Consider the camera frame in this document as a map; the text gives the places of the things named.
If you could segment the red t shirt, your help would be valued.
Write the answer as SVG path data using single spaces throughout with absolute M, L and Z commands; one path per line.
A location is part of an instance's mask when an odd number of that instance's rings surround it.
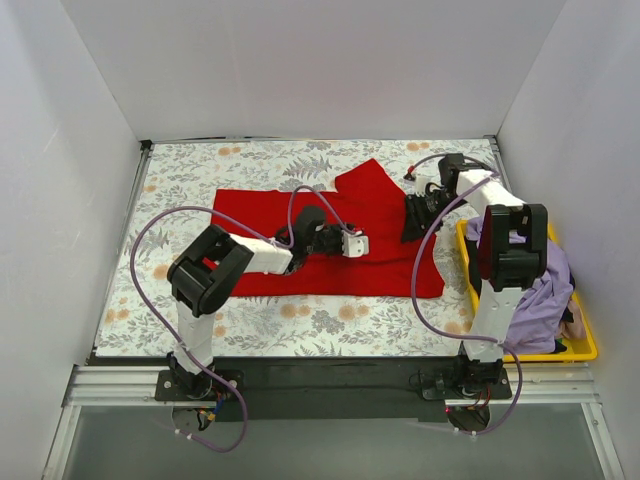
M 346 223 L 355 224 L 369 237 L 367 256 L 312 255 L 291 275 L 248 274 L 241 278 L 233 296 L 343 295 L 410 297 L 410 282 L 420 241 L 402 243 L 405 194 L 383 167 L 370 159 L 336 177 L 337 192 L 321 194 Z M 213 208 L 251 227 L 274 236 L 286 227 L 289 192 L 218 189 Z M 435 235 L 422 256 L 416 285 L 418 298 L 439 298 L 444 280 L 433 249 Z

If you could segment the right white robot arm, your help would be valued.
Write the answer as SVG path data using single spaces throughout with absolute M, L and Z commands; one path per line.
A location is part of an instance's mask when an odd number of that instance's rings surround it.
M 548 213 L 541 204 L 527 204 L 499 181 L 486 163 L 462 153 L 437 154 L 440 179 L 431 182 L 411 165 L 404 178 L 414 191 L 405 197 L 402 241 L 418 241 L 425 252 L 445 216 L 466 203 L 482 217 L 476 253 L 481 280 L 479 304 L 472 328 L 458 334 L 456 356 L 427 372 L 418 372 L 416 385 L 427 399 L 448 389 L 464 397 L 489 393 L 507 381 L 504 355 L 512 352 L 506 339 L 518 303 L 547 266 Z

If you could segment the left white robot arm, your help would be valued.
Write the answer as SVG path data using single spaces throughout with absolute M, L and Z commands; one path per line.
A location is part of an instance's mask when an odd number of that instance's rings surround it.
M 306 206 L 291 227 L 273 239 L 231 234 L 208 226 L 169 268 L 167 279 L 178 311 L 178 346 L 169 355 L 172 377 L 193 400 L 205 398 L 213 386 L 206 367 L 214 365 L 212 335 L 215 313 L 248 274 L 290 275 L 312 255 L 361 256 L 367 240 L 350 226 L 326 222 L 325 212 Z

